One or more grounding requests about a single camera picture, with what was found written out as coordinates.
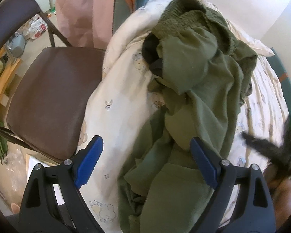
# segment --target plastic bag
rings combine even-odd
[[[31,23],[32,22],[33,22],[33,19],[28,20],[26,23],[24,23],[22,25],[22,27],[20,27],[16,31],[16,33],[19,34],[19,35],[22,34],[25,37],[26,40],[30,39],[30,31],[29,31],[29,29],[31,27]]]
[[[41,34],[47,30],[47,24],[41,17],[35,18],[29,28],[30,38],[37,39]]]
[[[27,175],[26,163],[21,150],[17,149],[15,153],[9,151],[8,155],[3,160],[3,163],[9,171],[12,181],[12,189],[23,195],[27,184]]]

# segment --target blue gripper pad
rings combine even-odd
[[[218,186],[218,177],[221,173],[220,157],[206,148],[199,137],[192,138],[190,150],[206,184],[213,189]]]
[[[76,159],[73,158],[74,164],[78,165],[78,168],[74,169],[74,175],[76,177],[74,184],[78,189],[88,182],[89,177],[91,176],[102,153],[103,144],[103,140],[100,136],[94,136],[86,148],[77,153],[75,156]]]

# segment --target white wall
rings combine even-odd
[[[209,0],[223,16],[260,39],[278,19],[290,0]]]
[[[261,41],[274,47],[291,80],[291,1]]]

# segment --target white pillow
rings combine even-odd
[[[271,57],[275,55],[273,51],[263,44],[260,40],[254,39],[249,36],[240,26],[232,23],[231,21],[225,19],[229,30],[238,38],[239,40],[250,46],[257,54]]]

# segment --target pink blanket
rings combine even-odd
[[[113,9],[114,0],[56,0],[59,30],[73,46],[106,49]]]

